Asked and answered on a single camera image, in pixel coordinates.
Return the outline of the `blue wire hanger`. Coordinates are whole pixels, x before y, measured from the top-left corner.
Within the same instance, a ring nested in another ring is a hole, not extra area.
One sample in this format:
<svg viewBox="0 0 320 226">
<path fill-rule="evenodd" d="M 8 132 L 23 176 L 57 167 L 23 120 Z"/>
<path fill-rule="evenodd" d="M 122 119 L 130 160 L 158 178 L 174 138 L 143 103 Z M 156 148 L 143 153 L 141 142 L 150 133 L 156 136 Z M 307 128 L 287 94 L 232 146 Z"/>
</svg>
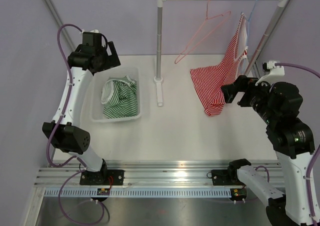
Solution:
<svg viewBox="0 0 320 226">
<path fill-rule="evenodd" d="M 246 41 L 245 41 L 245 45 L 246 46 L 248 46 L 249 35 L 250 35 L 250 24 L 251 24 L 252 16 L 253 16 L 253 13 L 255 11 L 257 2 L 258 2 L 258 0 L 254 0 L 254 5 L 252 7 L 252 10 L 251 10 L 249 16 L 245 18 L 245 20 L 246 20 L 246 33 L 247 33 L 247 38 L 246 38 Z"/>
</svg>

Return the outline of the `green striped tank top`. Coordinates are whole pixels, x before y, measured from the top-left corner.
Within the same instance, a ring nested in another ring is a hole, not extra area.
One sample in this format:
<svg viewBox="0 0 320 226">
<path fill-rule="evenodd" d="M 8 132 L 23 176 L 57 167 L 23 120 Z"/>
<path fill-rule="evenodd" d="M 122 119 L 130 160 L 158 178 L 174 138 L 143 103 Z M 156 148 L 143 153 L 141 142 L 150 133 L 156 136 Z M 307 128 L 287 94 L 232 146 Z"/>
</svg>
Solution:
<svg viewBox="0 0 320 226">
<path fill-rule="evenodd" d="M 102 87 L 100 103 L 107 119 L 120 119 L 138 115 L 138 85 L 129 75 L 111 77 Z"/>
</svg>

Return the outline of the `red striped tank top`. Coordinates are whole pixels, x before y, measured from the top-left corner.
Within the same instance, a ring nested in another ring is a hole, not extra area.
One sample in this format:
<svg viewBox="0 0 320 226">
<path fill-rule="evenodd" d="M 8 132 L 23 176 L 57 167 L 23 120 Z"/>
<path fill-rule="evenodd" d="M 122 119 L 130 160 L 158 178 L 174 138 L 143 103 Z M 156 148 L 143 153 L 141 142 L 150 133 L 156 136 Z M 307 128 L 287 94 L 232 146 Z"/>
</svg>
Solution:
<svg viewBox="0 0 320 226">
<path fill-rule="evenodd" d="M 234 83 L 242 74 L 248 53 L 246 22 L 246 16 L 242 13 L 220 63 L 190 70 L 195 92 L 208 117 L 219 115 L 224 108 L 225 99 L 221 87 Z"/>
</svg>

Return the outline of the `pink wire hanger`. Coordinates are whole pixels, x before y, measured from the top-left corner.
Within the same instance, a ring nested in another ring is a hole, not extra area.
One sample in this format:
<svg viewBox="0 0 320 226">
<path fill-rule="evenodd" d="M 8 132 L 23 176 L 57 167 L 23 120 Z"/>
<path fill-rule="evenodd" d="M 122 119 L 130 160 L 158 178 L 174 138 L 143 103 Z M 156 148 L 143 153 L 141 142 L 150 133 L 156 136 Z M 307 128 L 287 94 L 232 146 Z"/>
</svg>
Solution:
<svg viewBox="0 0 320 226">
<path fill-rule="evenodd" d="M 187 55 L 191 54 L 203 41 L 217 31 L 230 18 L 232 13 L 230 10 L 210 15 L 210 2 L 211 0 L 206 1 L 205 18 L 203 22 L 190 38 L 184 50 L 174 60 L 176 65 Z"/>
</svg>

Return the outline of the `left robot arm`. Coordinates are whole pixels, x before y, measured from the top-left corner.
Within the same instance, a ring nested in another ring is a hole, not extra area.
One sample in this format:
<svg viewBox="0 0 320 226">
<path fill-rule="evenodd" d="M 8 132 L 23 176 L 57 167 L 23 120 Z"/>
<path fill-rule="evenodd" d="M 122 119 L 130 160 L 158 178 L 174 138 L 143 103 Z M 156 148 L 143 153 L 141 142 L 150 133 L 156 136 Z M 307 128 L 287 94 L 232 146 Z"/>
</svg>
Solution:
<svg viewBox="0 0 320 226">
<path fill-rule="evenodd" d="M 91 135 L 80 127 L 87 89 L 96 73 L 120 66 L 114 43 L 98 30 L 84 31 L 82 43 L 67 58 L 62 98 L 51 122 L 42 125 L 48 143 L 78 159 L 84 167 L 81 185 L 103 185 L 108 180 L 106 161 L 91 146 Z"/>
</svg>

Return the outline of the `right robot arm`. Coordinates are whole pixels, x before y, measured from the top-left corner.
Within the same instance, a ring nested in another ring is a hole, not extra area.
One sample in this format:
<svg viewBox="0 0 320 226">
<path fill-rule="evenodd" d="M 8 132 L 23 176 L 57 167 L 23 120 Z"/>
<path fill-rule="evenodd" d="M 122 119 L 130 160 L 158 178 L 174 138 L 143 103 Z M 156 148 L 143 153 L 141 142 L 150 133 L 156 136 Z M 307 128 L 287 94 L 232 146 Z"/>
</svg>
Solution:
<svg viewBox="0 0 320 226">
<path fill-rule="evenodd" d="M 265 206 L 267 218 L 274 226 L 319 225 L 320 205 L 311 168 L 316 155 L 314 136 L 298 118 L 303 102 L 299 89 L 288 82 L 270 84 L 241 75 L 221 90 L 227 104 L 237 93 L 243 93 L 238 105 L 251 107 L 266 123 L 266 135 L 282 168 L 285 190 L 280 191 L 262 179 L 246 159 L 229 163 L 228 181 L 250 188 Z"/>
</svg>

